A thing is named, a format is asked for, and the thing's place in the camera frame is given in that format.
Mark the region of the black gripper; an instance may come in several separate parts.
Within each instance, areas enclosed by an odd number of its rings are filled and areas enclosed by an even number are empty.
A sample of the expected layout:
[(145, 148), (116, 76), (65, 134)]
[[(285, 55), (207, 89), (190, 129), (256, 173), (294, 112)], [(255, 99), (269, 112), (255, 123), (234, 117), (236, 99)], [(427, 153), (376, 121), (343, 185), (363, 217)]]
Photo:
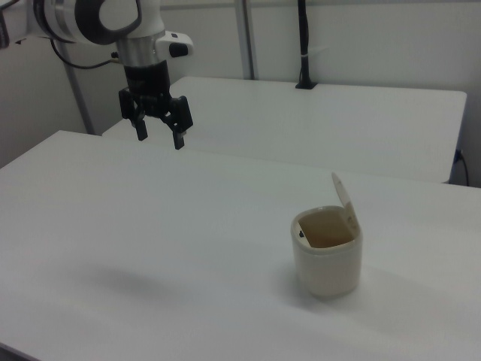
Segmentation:
[(184, 145), (187, 130), (193, 126), (188, 100), (170, 94), (170, 75), (166, 60), (147, 67), (124, 67), (128, 86), (119, 91), (119, 105), (123, 119), (135, 128), (139, 141), (147, 138), (145, 114), (161, 117), (172, 131), (174, 148)]

